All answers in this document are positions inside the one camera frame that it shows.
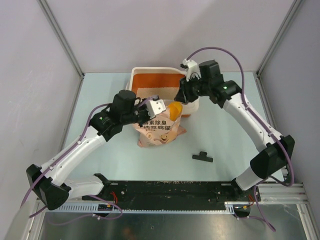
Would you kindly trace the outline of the yellow plastic scoop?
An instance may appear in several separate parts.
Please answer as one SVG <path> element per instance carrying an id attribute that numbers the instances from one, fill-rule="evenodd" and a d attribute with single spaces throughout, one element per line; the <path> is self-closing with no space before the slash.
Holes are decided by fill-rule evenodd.
<path id="1" fill-rule="evenodd" d="M 171 102 L 168 106 L 169 118 L 171 121 L 175 122 L 182 114 L 183 106 L 178 101 Z"/>

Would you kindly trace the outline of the pink cat litter bag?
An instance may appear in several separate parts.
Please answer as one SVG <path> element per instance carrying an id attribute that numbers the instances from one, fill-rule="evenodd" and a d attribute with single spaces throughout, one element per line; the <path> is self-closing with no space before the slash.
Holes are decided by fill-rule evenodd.
<path id="1" fill-rule="evenodd" d="M 178 136 L 185 134 L 187 131 L 181 126 L 180 117 L 176 121 L 170 120 L 170 112 L 168 105 L 173 102 L 166 103 L 166 110 L 155 118 L 147 121 L 142 126 L 137 123 L 133 124 L 136 131 L 140 133 L 138 146 L 141 148 L 154 147 L 169 144 Z"/>

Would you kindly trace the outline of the white orange litter box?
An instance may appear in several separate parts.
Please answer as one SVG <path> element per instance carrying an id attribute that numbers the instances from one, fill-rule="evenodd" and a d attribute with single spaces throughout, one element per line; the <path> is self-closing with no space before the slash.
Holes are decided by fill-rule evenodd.
<path id="1" fill-rule="evenodd" d="M 173 67 L 135 67 L 126 89 L 142 99 L 158 95 L 166 104 L 174 101 L 186 72 Z"/>

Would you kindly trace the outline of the black bag clip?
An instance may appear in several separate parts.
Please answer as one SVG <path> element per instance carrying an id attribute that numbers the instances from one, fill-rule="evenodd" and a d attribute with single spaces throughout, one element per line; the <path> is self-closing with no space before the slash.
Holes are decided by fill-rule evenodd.
<path id="1" fill-rule="evenodd" d="M 213 158 L 209 157 L 208 153 L 205 151 L 200 151 L 199 154 L 193 154 L 192 159 L 208 163 L 212 163 L 214 161 Z"/>

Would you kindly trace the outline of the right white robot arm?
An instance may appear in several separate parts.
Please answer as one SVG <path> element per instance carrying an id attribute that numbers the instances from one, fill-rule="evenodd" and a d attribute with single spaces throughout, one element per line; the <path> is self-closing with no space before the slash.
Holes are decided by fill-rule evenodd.
<path id="1" fill-rule="evenodd" d="M 275 130 L 253 108 L 240 86 L 233 80 L 224 81 L 219 64 L 208 60 L 200 64 L 184 59 L 181 67 L 186 74 L 179 81 L 179 90 L 174 100 L 183 104 L 193 103 L 199 97 L 209 97 L 229 113 L 253 141 L 258 154 L 249 167 L 236 177 L 230 188 L 231 196 L 242 201 L 249 189 L 270 178 L 285 166 L 291 167 L 291 156 L 295 146 L 292 136 L 283 136 Z"/>

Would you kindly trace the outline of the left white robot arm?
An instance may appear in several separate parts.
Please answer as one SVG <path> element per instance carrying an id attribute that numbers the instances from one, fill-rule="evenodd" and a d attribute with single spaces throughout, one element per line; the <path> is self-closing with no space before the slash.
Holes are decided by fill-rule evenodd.
<path id="1" fill-rule="evenodd" d="M 90 112 L 82 133 L 68 147 L 43 165 L 32 164 L 27 168 L 30 184 L 27 193 L 34 192 L 51 211 L 69 199 L 84 196 L 107 199 L 111 188 L 101 173 L 84 180 L 69 180 L 68 176 L 90 153 L 120 133 L 125 125 L 142 126 L 153 118 L 151 104 L 157 100 L 158 96 L 139 98 L 133 91 L 121 90 L 111 103 L 96 106 Z"/>

